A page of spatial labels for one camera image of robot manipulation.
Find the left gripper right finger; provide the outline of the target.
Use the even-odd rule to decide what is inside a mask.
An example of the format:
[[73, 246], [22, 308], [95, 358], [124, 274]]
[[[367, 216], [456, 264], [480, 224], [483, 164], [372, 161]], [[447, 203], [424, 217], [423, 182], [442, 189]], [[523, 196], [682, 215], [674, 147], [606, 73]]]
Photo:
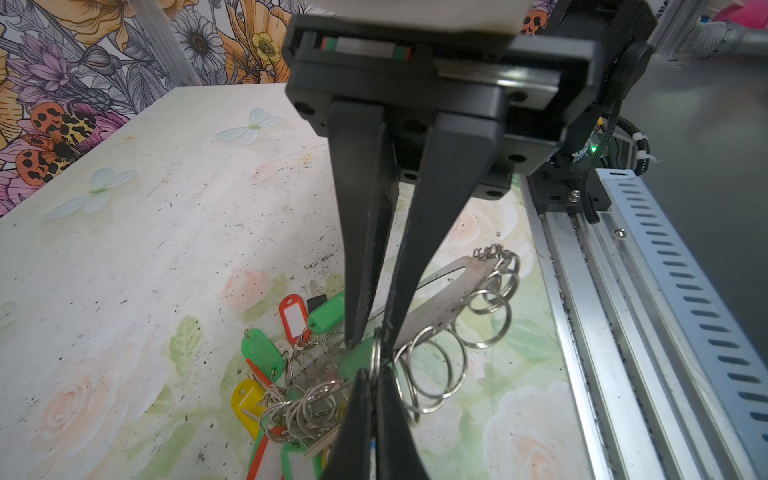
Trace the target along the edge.
[[428, 480], [417, 452], [393, 369], [382, 366], [375, 394], [376, 478]]

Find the large metal keyring with keys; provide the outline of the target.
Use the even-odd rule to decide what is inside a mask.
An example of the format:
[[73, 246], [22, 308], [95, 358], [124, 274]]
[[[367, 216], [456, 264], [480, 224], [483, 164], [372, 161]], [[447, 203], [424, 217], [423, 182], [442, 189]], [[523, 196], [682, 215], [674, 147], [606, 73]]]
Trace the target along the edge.
[[343, 296], [314, 310], [291, 295], [279, 313], [286, 339], [248, 330], [241, 353], [251, 376], [236, 386], [231, 406], [254, 439], [251, 479], [321, 479], [347, 410], [357, 372], [370, 374], [373, 429], [370, 473], [376, 478], [375, 394], [382, 366], [393, 369], [411, 430], [463, 387], [469, 354], [499, 343], [512, 324], [520, 282], [517, 254], [494, 244], [476, 249], [429, 276], [444, 287], [410, 312], [388, 356], [381, 329], [348, 349], [342, 344]]

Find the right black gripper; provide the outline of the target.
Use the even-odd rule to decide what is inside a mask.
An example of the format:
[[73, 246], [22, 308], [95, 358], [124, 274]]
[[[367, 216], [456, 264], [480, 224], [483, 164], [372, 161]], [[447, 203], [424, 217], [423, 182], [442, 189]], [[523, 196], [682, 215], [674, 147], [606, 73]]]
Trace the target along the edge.
[[350, 348], [361, 343], [375, 299], [399, 178], [418, 178], [386, 302], [383, 356], [393, 353], [418, 282], [473, 192], [497, 200], [514, 174], [534, 172], [603, 79], [594, 40], [330, 16], [295, 16], [282, 55], [290, 102], [329, 143]]

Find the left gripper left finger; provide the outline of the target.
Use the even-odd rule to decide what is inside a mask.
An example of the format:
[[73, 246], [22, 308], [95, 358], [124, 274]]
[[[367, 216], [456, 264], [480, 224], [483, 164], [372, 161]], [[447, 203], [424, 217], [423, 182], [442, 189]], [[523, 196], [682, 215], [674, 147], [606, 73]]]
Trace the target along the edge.
[[324, 468], [322, 480], [369, 478], [373, 429], [370, 374], [357, 372], [344, 420]]

